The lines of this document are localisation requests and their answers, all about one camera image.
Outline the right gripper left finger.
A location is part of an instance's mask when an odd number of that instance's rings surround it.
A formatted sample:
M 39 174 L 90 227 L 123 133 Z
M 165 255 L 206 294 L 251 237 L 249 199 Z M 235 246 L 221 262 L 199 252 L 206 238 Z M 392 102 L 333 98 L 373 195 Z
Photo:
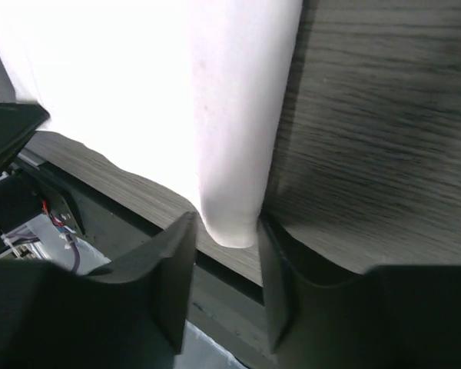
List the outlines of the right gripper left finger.
M 181 215 L 81 276 L 0 260 L 0 368 L 171 368 L 180 354 L 197 237 Z

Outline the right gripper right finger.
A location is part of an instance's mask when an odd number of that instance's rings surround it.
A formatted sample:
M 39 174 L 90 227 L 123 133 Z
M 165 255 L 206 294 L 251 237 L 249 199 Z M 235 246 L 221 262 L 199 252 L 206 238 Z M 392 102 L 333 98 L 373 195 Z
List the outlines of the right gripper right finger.
M 282 368 L 461 368 L 461 266 L 356 274 L 258 227 L 270 349 Z

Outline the white Coca-Cola t-shirt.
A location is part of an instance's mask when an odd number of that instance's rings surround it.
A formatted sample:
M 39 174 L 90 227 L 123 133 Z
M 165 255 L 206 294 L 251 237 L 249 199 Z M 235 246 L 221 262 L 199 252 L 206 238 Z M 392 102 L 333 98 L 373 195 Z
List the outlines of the white Coca-Cola t-shirt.
M 249 248 L 274 150 L 299 1 L 0 1 L 0 58 L 46 131 L 198 210 Z

